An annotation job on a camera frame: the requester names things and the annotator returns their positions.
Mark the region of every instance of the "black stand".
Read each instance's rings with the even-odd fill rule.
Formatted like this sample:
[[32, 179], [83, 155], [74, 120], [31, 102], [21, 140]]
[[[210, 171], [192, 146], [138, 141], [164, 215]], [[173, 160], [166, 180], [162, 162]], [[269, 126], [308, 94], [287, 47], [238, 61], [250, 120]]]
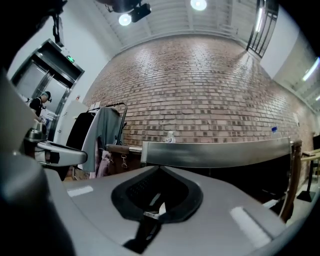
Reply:
[[300, 195], [298, 195], [296, 197], [297, 199], [300, 199], [300, 200], [303, 200], [303, 201], [307, 201], [307, 202], [311, 202], [312, 199], [314, 198], [316, 192], [310, 192], [313, 169], [314, 169], [314, 161], [310, 161], [308, 187], [307, 187], [306, 191], [302, 191], [300, 193]]

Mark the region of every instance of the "metal clip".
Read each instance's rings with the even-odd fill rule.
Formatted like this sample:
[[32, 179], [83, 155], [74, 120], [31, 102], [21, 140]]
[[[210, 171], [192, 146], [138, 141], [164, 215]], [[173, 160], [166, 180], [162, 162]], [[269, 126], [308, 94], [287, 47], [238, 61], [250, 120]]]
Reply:
[[121, 158], [122, 158], [122, 165], [121, 165], [121, 167], [122, 168], [128, 168], [128, 166], [127, 166], [127, 164], [126, 164], [126, 158], [127, 158], [127, 156], [125, 155], [125, 154], [122, 154], [121, 155]]
[[114, 161], [112, 160], [112, 154], [110, 154], [110, 162], [111, 164], [114, 164]]

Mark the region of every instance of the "white ceiling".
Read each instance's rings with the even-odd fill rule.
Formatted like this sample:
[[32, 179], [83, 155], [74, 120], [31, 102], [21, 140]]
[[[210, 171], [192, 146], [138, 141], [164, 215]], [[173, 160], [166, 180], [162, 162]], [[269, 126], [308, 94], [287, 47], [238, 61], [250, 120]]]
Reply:
[[92, 0], [111, 28], [123, 51], [136, 44], [169, 35], [200, 33], [217, 35], [247, 43], [256, 15], [256, 0], [206, 0], [203, 11], [194, 10], [190, 0], [143, 0], [151, 14], [128, 26], [119, 24], [119, 13]]

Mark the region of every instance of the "clothing rack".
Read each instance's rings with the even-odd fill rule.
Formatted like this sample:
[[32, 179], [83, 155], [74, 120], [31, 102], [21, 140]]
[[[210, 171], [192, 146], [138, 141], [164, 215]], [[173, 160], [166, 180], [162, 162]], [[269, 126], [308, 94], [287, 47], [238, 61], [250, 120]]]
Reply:
[[[127, 110], [128, 110], [127, 104], [124, 102], [117, 102], [117, 103], [113, 103], [110, 105], [102, 106], [104, 108], [109, 108], [109, 107], [115, 107], [115, 106], [119, 106], [119, 105], [124, 105], [124, 112], [122, 114], [122, 119], [121, 119], [121, 124], [120, 124], [120, 128], [119, 128], [118, 136], [116, 137], [116, 145], [120, 145], [121, 133], [122, 133], [122, 129], [124, 128], [123, 126], [124, 126], [124, 122], [125, 122], [125, 118], [126, 118], [126, 114], [127, 114]], [[90, 111], [99, 110], [100, 108], [101, 107], [90, 109]]]

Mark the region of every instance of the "person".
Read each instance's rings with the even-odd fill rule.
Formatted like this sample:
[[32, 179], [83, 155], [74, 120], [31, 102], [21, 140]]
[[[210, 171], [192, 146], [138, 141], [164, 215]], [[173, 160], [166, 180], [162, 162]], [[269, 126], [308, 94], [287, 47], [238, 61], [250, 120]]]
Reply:
[[41, 114], [43, 104], [46, 103], [48, 100], [50, 100], [50, 98], [51, 98], [51, 93], [49, 91], [44, 91], [40, 97], [36, 97], [31, 101], [29, 107], [37, 116], [36, 120], [38, 122], [41, 122], [40, 114]]

